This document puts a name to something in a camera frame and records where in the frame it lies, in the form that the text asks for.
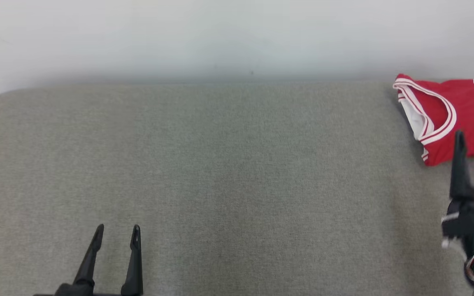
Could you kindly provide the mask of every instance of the gray tablecloth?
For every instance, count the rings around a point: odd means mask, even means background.
[[[468,296],[391,83],[77,86],[0,95],[0,295],[96,292],[132,227],[147,295]],[[474,160],[470,162],[474,179]]]

